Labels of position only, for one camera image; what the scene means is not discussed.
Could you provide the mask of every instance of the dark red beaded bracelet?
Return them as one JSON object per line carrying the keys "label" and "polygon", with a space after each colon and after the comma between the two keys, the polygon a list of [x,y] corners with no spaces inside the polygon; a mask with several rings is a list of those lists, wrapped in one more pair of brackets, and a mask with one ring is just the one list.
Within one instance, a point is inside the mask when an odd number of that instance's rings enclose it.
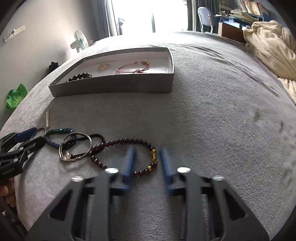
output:
{"label": "dark red beaded bracelet", "polygon": [[156,154],[156,149],[150,144],[148,143],[147,141],[143,141],[142,139],[127,139],[127,138],[124,138],[124,139],[116,139],[116,140],[112,140],[112,141],[107,141],[105,143],[101,143],[101,144],[98,144],[96,146],[93,146],[91,148],[91,151],[89,152],[90,155],[91,155],[91,161],[93,163],[95,163],[98,167],[100,168],[103,168],[103,169],[106,169],[108,168],[106,165],[104,165],[103,163],[101,163],[95,156],[94,154],[98,153],[99,151],[101,151],[102,149],[104,149],[105,147],[109,147],[109,146],[113,146],[113,145],[117,145],[117,144],[142,144],[146,147],[148,147],[150,149],[150,153],[152,155],[152,163],[146,168],[144,169],[143,171],[138,171],[138,172],[134,172],[133,173],[133,176],[134,177],[138,177],[138,176],[143,176],[145,174],[149,174],[153,168],[155,168],[158,164],[158,160],[157,160],[157,154]]}

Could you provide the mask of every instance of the finger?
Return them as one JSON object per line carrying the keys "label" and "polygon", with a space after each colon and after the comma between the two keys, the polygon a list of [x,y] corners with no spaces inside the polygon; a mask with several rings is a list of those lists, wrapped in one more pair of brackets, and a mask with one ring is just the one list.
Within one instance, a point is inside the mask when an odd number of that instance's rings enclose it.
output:
{"label": "finger", "polygon": [[12,193],[15,192],[15,185],[14,185],[13,179],[9,180],[9,183],[7,184],[7,188],[8,188],[8,193],[9,194],[12,194]]}
{"label": "finger", "polygon": [[10,204],[11,206],[14,205],[14,207],[16,206],[16,200],[15,200],[15,195],[14,194],[9,194],[5,197],[5,200],[8,204]]}
{"label": "finger", "polygon": [[0,197],[5,197],[8,195],[7,186],[0,186]]}

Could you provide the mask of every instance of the wall plate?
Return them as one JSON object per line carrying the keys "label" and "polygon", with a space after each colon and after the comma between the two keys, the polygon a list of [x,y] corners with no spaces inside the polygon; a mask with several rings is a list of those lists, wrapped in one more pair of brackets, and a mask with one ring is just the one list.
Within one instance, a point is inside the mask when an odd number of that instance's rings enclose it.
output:
{"label": "wall plate", "polygon": [[26,29],[25,25],[14,29],[10,34],[4,37],[4,43],[6,43],[8,40],[10,40],[13,36],[17,35],[18,33],[24,31]]}

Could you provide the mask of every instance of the beaded bracelet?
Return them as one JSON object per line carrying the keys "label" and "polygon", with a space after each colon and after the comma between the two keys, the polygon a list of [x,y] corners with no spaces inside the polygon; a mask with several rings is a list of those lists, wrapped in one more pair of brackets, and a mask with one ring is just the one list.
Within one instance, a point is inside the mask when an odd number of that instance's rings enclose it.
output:
{"label": "beaded bracelet", "polygon": [[91,78],[91,73],[84,72],[84,73],[80,73],[78,75],[74,75],[72,78],[69,78],[66,82],[71,82],[73,80],[82,79],[82,78]]}
{"label": "beaded bracelet", "polygon": [[[45,135],[44,135],[44,138],[45,138],[45,140],[47,141],[47,143],[50,144],[53,148],[59,149],[60,144],[51,141],[51,140],[49,139],[48,136],[49,136],[49,135],[52,135],[52,134],[70,134],[70,133],[72,133],[72,132],[74,132],[74,130],[71,129],[71,128],[53,129],[53,130],[49,130],[49,131],[47,131],[47,132],[45,133]],[[76,135],[71,135],[71,137],[72,137],[72,139],[75,139],[75,138],[76,138]],[[63,148],[64,148],[64,149],[69,149],[69,148],[71,148],[72,146],[74,146],[75,143],[76,143],[76,142],[70,142],[70,143],[67,143],[67,144],[63,145]]]}
{"label": "beaded bracelet", "polygon": [[94,156],[94,154],[96,154],[97,152],[101,151],[102,149],[104,149],[105,147],[109,147],[109,146],[113,146],[114,144],[143,144],[144,146],[148,147],[150,149],[150,153],[152,155],[152,163],[146,168],[144,169],[143,171],[138,171],[138,172],[134,172],[133,173],[133,176],[134,177],[138,177],[138,176],[143,176],[144,174],[148,174],[150,173],[153,168],[155,168],[158,164],[158,160],[157,160],[157,155],[156,155],[156,149],[150,144],[150,143],[147,143],[147,141],[143,141],[142,139],[127,139],[127,138],[124,138],[124,139],[116,139],[116,140],[112,140],[112,141],[109,141],[109,142],[105,142],[105,143],[101,143],[101,144],[98,144],[96,146],[93,146],[91,148],[91,151],[89,152],[91,156],[91,161],[94,162],[98,167],[100,168],[103,168],[103,169],[106,169],[108,168],[105,164],[103,164],[102,162],[98,161],[98,159]]}

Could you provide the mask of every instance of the gray blanket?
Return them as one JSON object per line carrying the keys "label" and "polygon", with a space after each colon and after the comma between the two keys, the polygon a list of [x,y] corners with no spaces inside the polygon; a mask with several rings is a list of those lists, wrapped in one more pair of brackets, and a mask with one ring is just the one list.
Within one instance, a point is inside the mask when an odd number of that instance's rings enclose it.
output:
{"label": "gray blanket", "polygon": [[[173,53],[171,94],[104,93],[53,98],[48,85],[79,59],[131,47],[166,46]],[[1,136],[33,126],[100,133],[107,140],[142,138],[166,146],[176,166],[200,175],[221,174],[273,237],[296,204],[296,111],[280,83],[244,46],[197,32],[111,37],[68,60],[38,83],[4,125]],[[52,137],[61,141],[63,136]],[[72,153],[87,149],[77,144]],[[98,154],[108,166],[126,146]],[[151,163],[137,147],[136,170]],[[16,177],[19,215],[29,229],[71,176],[100,175],[89,158],[62,163],[49,145],[38,151]],[[117,240],[177,240],[178,198],[165,192],[162,168],[134,180],[126,197],[116,200]]]}

